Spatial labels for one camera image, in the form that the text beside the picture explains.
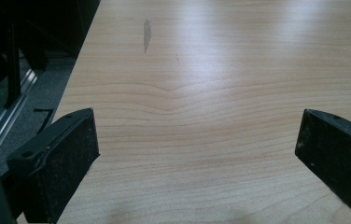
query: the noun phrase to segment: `scratch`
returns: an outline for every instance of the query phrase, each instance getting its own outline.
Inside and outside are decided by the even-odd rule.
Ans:
[[[144,53],[147,53],[150,38],[151,38],[151,28],[150,28],[149,20],[146,19],[146,22],[144,22],[144,48],[145,48]]]

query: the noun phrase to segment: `black object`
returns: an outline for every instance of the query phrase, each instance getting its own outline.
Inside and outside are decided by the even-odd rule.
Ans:
[[[98,156],[92,109],[60,118],[7,157],[0,223],[14,223],[21,212],[28,222],[56,223]]]
[[[351,122],[306,109],[296,156],[351,208]]]

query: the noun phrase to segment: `gray carpet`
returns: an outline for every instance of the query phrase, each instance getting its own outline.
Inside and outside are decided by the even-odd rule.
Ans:
[[[49,65],[45,71],[35,71],[38,80],[28,93],[26,102],[7,137],[0,146],[0,174],[7,170],[7,155],[51,124],[53,115],[76,62],[61,51],[47,52]],[[21,74],[29,66],[21,58]],[[7,79],[0,83],[0,114],[7,99]]]

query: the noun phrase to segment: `table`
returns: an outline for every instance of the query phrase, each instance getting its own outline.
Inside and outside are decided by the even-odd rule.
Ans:
[[[85,107],[60,223],[351,223],[294,156],[305,108],[351,120],[351,1],[102,0],[56,118]]]

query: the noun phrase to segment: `silver metal strip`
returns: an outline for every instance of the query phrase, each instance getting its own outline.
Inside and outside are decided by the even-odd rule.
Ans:
[[[18,115],[21,113],[21,109],[23,108],[27,94],[34,86],[38,77],[34,73],[33,70],[28,70],[26,76],[21,82],[21,97],[12,105],[11,108],[5,109],[0,116],[0,146],[2,145],[4,139],[9,133],[10,128],[15,122]]]

